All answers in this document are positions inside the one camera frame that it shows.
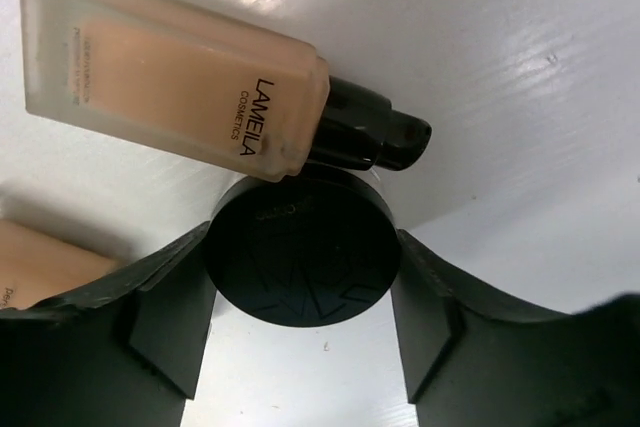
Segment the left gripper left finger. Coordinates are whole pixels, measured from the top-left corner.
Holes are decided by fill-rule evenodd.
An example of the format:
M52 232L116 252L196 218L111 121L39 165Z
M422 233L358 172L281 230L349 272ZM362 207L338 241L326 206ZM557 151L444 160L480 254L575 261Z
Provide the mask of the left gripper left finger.
M29 309L2 310L2 425L180 425L215 300L208 227Z

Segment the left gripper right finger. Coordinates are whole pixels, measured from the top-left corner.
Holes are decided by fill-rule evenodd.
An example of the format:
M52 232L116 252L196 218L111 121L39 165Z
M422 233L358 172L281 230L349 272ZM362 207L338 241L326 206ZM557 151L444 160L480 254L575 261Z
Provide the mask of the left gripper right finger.
M406 231L391 295L422 426L635 426L639 298L565 314L505 293Z

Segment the black round compact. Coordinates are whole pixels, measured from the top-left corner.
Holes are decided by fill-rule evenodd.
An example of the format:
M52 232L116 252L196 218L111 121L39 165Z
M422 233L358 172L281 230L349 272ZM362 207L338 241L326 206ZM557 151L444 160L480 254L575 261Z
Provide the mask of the black round compact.
M233 306L295 328L371 308L401 257L377 173L321 164L276 183L237 180L217 203L202 249L214 286Z

